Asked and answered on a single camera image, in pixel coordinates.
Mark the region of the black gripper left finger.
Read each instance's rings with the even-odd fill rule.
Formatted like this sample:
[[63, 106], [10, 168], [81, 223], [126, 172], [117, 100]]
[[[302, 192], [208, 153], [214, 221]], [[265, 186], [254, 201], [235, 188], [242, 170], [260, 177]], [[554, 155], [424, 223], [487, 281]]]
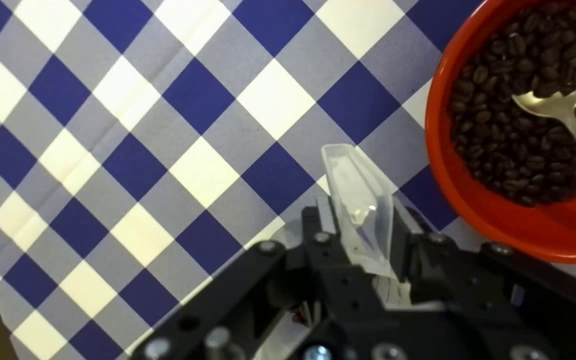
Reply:
[[299, 245], [264, 240], [230, 263], [203, 290], [168, 314], [130, 360], [251, 360], [293, 310], [306, 335], [270, 360], [362, 360], [367, 276], [352, 267], [313, 206], [302, 210]]

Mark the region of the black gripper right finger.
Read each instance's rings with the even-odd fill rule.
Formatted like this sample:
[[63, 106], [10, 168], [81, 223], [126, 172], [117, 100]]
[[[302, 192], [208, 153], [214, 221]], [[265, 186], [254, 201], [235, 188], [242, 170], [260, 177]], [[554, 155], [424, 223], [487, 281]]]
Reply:
[[460, 250], [399, 203], [393, 268], [412, 286], [412, 360], [576, 360], [571, 275], [495, 243]]

